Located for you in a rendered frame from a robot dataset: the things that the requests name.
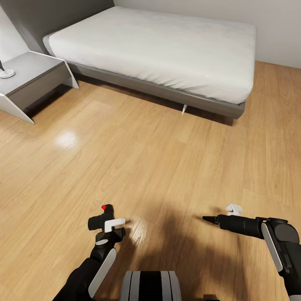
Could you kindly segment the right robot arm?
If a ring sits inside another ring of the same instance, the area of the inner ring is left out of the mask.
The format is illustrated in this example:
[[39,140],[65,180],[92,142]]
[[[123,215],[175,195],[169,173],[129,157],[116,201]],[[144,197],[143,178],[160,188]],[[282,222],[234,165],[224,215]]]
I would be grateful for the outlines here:
[[241,217],[242,209],[237,204],[229,204],[225,209],[227,215],[203,216],[203,219],[220,223],[223,230],[265,240],[290,301],[301,301],[301,245],[295,227],[285,219]]

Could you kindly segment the digital camera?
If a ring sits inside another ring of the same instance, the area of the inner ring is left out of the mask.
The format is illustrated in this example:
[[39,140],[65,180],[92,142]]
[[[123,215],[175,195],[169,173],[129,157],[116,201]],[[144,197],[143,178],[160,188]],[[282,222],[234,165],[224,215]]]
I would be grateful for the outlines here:
[[111,204],[103,205],[102,208],[104,209],[103,214],[89,218],[88,220],[89,231],[102,229],[102,231],[104,232],[105,222],[114,219],[113,207]]

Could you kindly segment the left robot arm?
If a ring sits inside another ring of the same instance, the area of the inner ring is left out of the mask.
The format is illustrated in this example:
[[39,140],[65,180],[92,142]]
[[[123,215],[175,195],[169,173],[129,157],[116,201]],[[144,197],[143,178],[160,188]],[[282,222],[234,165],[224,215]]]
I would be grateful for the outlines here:
[[105,231],[95,236],[96,244],[90,258],[84,260],[67,279],[66,284],[53,301],[93,301],[93,297],[115,262],[117,251],[115,243],[121,242],[125,229],[114,229],[126,223],[124,218],[105,222]]

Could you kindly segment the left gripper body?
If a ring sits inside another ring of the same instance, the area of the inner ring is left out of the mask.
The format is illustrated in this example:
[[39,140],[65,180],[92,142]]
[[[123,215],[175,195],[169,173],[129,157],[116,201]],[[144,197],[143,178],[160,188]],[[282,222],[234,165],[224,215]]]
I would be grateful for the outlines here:
[[99,232],[98,234],[97,234],[97,242],[101,239],[101,238],[103,238],[103,237],[105,237],[105,236],[111,236],[113,239],[114,239],[114,241],[115,241],[115,243],[117,243],[117,242],[121,242],[122,241],[122,238],[123,238],[123,236],[122,236],[122,228],[119,228],[119,229],[112,229],[112,231],[111,232]]

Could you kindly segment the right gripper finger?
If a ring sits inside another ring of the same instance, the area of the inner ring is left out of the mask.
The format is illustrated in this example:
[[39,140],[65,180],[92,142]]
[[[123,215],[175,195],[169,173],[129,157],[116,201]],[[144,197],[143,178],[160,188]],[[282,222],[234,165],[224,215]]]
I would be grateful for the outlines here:
[[209,221],[213,224],[219,224],[219,215],[217,217],[214,216],[203,216],[203,219]]

